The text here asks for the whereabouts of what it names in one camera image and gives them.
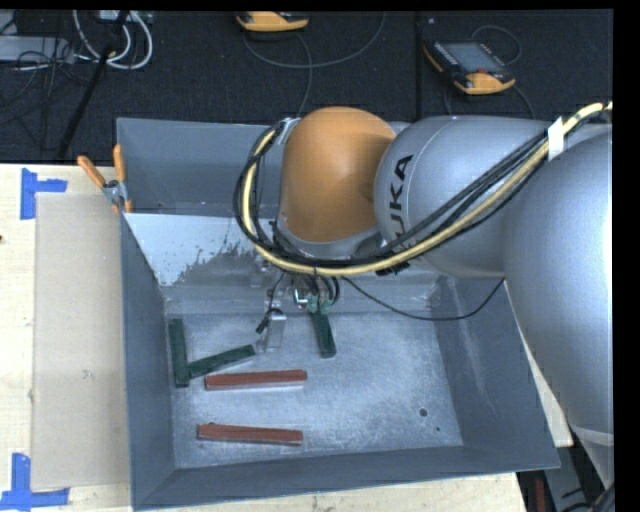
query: dark green bar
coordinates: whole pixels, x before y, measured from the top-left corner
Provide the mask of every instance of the dark green bar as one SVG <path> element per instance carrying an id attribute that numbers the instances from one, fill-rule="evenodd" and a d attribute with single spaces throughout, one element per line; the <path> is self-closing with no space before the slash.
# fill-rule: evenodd
<path id="1" fill-rule="evenodd" d="M 173 364 L 173 378 L 176 386 L 186 388 L 191 380 L 187 363 L 187 345 L 184 340 L 184 325 L 182 319 L 169 320 L 169 342 L 171 344 L 171 360 Z"/>
<path id="2" fill-rule="evenodd" d="M 255 355 L 256 351 L 253 348 L 253 345 L 245 345 L 243 347 L 227 350 L 226 352 L 204 357 L 194 361 L 193 363 L 189 363 L 189 375 L 192 379 L 202 377 L 207 373 L 221 370 L 222 368 L 242 362 L 245 359 L 254 357 Z"/>
<path id="3" fill-rule="evenodd" d="M 316 331 L 316 338 L 318 340 L 318 347 L 320 348 L 320 357 L 327 359 L 336 355 L 336 344 L 333 341 L 333 333 L 331 332 L 331 324 L 329 324 L 329 317 L 316 311 L 310 313 L 311 320 L 313 321 L 313 328 Z"/>

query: yellow cable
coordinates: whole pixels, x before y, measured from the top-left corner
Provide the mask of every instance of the yellow cable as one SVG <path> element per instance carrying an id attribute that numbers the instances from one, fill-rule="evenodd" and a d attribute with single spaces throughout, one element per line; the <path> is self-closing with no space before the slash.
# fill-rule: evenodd
<path id="1" fill-rule="evenodd" d="M 596 112 L 600 112 L 602 110 L 611 110 L 612 103 L 609 103 L 606 107 L 602 103 L 593 103 L 588 105 L 578 112 L 576 112 L 573 116 L 571 116 L 568 120 L 566 120 L 562 125 L 563 135 L 571 131 L 582 119 L 587 116 L 590 116 Z M 270 139 L 273 137 L 275 130 L 271 130 L 265 134 L 264 139 L 258 145 L 255 154 L 268 143 Z M 288 261 L 283 259 L 277 255 L 272 254 L 266 249 L 260 247 L 259 245 L 254 243 L 256 251 L 260 254 L 265 260 L 274 264 L 275 266 L 289 271 L 295 272 L 299 274 L 310 274 L 310 275 L 321 275 L 327 277 L 341 277 L 341 276 L 353 276 L 357 274 L 365 274 L 367 272 L 376 272 L 378 270 L 384 270 L 389 267 L 395 266 L 399 263 L 403 263 L 408 261 L 416 256 L 421 255 L 422 253 L 432 249 L 433 247 L 439 245 L 442 242 L 450 239 L 461 230 L 470 226 L 476 219 L 478 219 L 483 213 L 487 212 L 493 205 L 496 204 L 500 199 L 502 199 L 505 195 L 507 195 L 522 179 L 524 179 L 529 173 L 531 173 L 536 165 L 542 161 L 542 159 L 547 155 L 549 151 L 549 143 L 545 141 L 540 148 L 524 163 L 522 166 L 514 172 L 508 179 L 506 179 L 502 185 L 488 198 L 486 198 L 482 203 L 478 204 L 473 210 L 471 210 L 466 215 L 460 217 L 456 222 L 451 224 L 446 229 L 442 230 L 437 235 L 434 235 L 430 238 L 422 240 L 418 242 L 414 246 L 405 249 L 393 256 L 390 256 L 384 260 L 377 261 L 375 263 L 367 263 L 363 265 L 353 265 L 342 268 L 332 268 L 332 267 L 316 267 L 312 265 L 305 265 L 301 263 L 295 263 L 292 261 Z M 244 189 L 242 194 L 242 222 L 247 227 L 249 232 L 252 235 L 255 235 L 255 230 L 253 224 L 251 222 L 250 215 L 250 197 L 251 197 L 251 185 L 253 182 L 253 178 L 256 172 L 257 163 L 251 165 L 251 167 L 247 171 L 247 176 L 244 182 Z"/>

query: power strip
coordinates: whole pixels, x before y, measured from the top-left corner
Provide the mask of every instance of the power strip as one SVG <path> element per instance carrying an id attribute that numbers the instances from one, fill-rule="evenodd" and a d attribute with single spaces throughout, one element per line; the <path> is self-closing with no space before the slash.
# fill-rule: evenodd
<path id="1" fill-rule="evenodd" d="M 147 25 L 151 25 L 153 23 L 153 19 L 155 18 L 155 11 L 131 11 L 132 13 L 136 13 L 140 16 L 140 19 L 144 21 Z M 111 9 L 100 9 L 95 11 L 95 16 L 100 21 L 113 22 L 118 19 L 118 14 L 120 11 L 111 10 Z M 127 16 L 127 22 L 133 23 L 135 20 L 129 14 Z"/>

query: wooden table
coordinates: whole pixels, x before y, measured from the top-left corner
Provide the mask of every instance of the wooden table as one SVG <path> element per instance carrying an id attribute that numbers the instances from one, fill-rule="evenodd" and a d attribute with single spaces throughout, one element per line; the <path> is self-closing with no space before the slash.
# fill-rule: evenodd
<path id="1" fill-rule="evenodd" d="M 102 193 L 79 167 L 0 164 L 0 490 L 10 488 L 11 454 L 19 452 L 32 455 L 37 218 L 20 220 L 20 177 L 23 167 L 36 172 L 39 180 L 66 180 L 68 186 L 62 194 L 64 197 L 83 196 L 96 204 L 106 204 Z M 113 168 L 100 167 L 100 171 L 107 179 L 115 177 Z M 112 215 L 108 205 L 105 215 Z M 571 435 L 557 402 L 535 364 L 533 370 L 556 445 L 570 446 Z M 58 508 L 130 510 L 129 486 L 126 482 L 95 482 L 94 485 L 72 483 L 69 504 Z M 189 510 L 523 512 L 525 507 L 516 475 L 510 473 L 232 502 Z"/>

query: bin floor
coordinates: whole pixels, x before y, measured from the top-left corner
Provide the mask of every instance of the bin floor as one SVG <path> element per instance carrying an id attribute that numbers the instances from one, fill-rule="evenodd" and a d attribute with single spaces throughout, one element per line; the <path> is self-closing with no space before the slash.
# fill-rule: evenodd
<path id="1" fill-rule="evenodd" d="M 257 340 L 260 318 L 182 316 L 189 361 Z M 462 443 L 436 332 L 393 313 L 330 316 L 337 355 L 322 359 L 311 319 L 286 320 L 282 347 L 223 373 L 304 369 L 304 385 L 206 391 L 204 379 L 171 390 L 177 467 L 365 453 Z M 201 441 L 201 423 L 301 430 L 302 446 Z"/>

